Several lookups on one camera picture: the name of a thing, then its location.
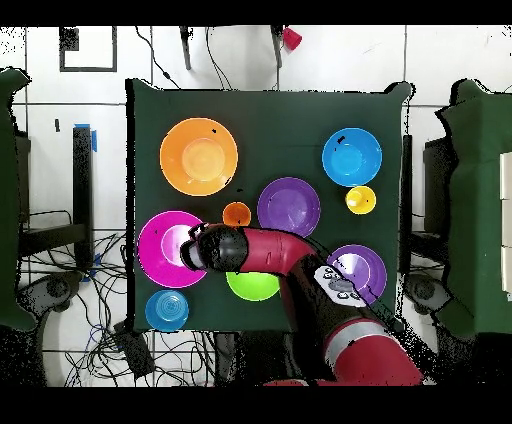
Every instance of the red cup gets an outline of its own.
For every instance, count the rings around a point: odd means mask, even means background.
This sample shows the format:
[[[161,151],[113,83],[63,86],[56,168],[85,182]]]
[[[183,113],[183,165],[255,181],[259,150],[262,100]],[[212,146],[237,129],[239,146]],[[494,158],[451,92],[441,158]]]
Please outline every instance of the red cup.
[[[297,34],[294,30],[290,28],[285,28],[283,31],[283,40],[286,47],[290,50],[295,50],[295,48],[302,41],[302,35]]]

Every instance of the dark green table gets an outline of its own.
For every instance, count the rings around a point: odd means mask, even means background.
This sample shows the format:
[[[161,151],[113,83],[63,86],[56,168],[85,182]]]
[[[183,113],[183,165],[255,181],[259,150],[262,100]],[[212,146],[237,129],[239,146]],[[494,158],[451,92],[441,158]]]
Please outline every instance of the dark green table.
[[[453,299],[437,314],[458,337],[512,333],[512,302],[501,284],[500,154],[512,151],[512,95],[484,92],[474,81],[452,88],[445,122],[459,163],[450,179],[450,272]]]
[[[407,83],[393,84],[384,93],[241,92],[157,90],[128,80],[127,109],[135,121],[135,238],[154,215],[166,210],[190,212],[205,222],[222,222],[224,206],[246,203],[258,226],[256,205],[265,186],[285,176],[302,178],[317,191],[322,215],[312,237],[330,251],[356,243],[375,250],[383,259],[388,284],[374,309],[394,313],[397,270],[398,192],[401,163],[401,106],[410,95]],[[220,122],[238,147],[238,167],[223,190],[192,197],[175,190],[159,165],[160,144],[178,122],[207,117]],[[352,214],[344,203],[347,188],[336,185],[322,167],[322,149],[339,129],[360,127],[379,140],[383,152],[380,172],[368,184],[377,206],[365,216]],[[153,283],[135,257],[136,330],[149,328],[144,314],[148,298],[163,287]],[[209,273],[182,289],[190,306],[184,329],[288,330],[275,295],[264,302],[235,296],[225,274]]]

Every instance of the table surface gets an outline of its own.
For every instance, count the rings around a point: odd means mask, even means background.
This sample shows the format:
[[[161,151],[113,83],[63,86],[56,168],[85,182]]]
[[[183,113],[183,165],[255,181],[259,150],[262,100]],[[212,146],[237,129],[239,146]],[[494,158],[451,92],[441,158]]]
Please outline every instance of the table surface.
[[[158,213],[183,210],[205,222],[222,222],[222,210],[233,201],[252,211],[261,191],[274,179],[292,176],[307,181],[320,197],[322,214],[312,237],[329,251],[346,244],[362,244],[383,259],[388,284],[372,305],[394,314],[397,271],[399,177],[402,152],[401,107],[411,93],[408,83],[392,84],[384,93],[240,92],[158,90],[129,80],[135,119],[135,241],[142,227]],[[159,165],[160,144],[178,122],[206,117],[224,125],[238,148],[233,180],[206,197],[178,192]],[[322,149],[336,131],[359,127],[379,141],[383,161],[368,183],[377,205],[368,215],[352,214],[344,203],[348,188],[332,182],[322,167]],[[145,305],[164,287],[142,271],[135,255],[135,325],[146,330]],[[190,314],[183,329],[289,330],[278,294],[263,302],[248,302],[229,288],[223,273],[209,273],[197,284],[181,289]]]

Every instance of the orange cup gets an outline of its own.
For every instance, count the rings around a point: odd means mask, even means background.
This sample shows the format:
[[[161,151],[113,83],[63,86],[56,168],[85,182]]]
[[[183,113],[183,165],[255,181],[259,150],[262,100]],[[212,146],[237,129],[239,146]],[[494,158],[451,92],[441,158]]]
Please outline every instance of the orange cup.
[[[251,222],[251,210],[245,203],[230,203],[222,212],[222,221],[232,227],[245,227]]]

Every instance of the plastic bowl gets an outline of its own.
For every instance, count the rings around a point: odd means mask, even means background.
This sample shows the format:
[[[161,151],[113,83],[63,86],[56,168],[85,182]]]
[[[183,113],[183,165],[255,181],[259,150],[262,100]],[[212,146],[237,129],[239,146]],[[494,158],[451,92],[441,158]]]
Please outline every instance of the plastic bowl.
[[[320,220],[320,199],[306,181],[286,177],[272,181],[258,200],[261,228],[309,236]]]
[[[188,231],[201,220],[183,211],[162,212],[151,218],[139,235],[137,253],[147,277],[164,287],[181,288],[206,275],[192,271],[181,261],[180,247],[190,239]]]
[[[345,196],[345,203],[351,212],[364,215],[375,208],[377,196],[370,187],[357,186],[349,190]]]
[[[251,210],[245,203],[230,203],[222,212],[222,221],[233,227],[247,226],[251,223]]]
[[[266,300],[279,291],[279,279],[272,274],[226,272],[226,278],[231,290],[244,300]]]
[[[208,196],[233,178],[238,162],[229,131],[208,118],[190,118],[171,128],[160,146],[160,167],[169,183],[190,196]]]
[[[188,318],[188,302],[175,290],[160,290],[146,303],[146,320],[156,330],[179,330]]]
[[[386,266],[369,247],[357,244],[340,247],[327,258],[327,263],[354,283],[354,288],[368,305],[384,293]]]
[[[368,131],[345,128],[334,133],[325,143],[322,164],[336,184],[361,186],[379,172],[382,150],[377,139]]]

